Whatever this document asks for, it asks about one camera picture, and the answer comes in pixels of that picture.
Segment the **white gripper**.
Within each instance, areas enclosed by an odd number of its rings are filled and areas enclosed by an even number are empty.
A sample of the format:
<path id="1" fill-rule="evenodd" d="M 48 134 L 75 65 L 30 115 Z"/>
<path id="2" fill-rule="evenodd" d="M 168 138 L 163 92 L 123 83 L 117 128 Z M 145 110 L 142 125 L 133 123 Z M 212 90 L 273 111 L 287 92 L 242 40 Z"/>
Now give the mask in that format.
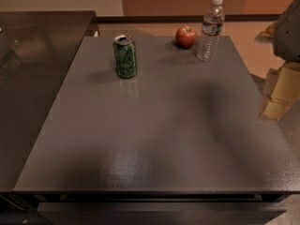
<path id="1" fill-rule="evenodd" d="M 300 0 L 293 0 L 278 18 L 273 51 L 286 62 L 269 69 L 260 115 L 278 121 L 300 98 Z"/>

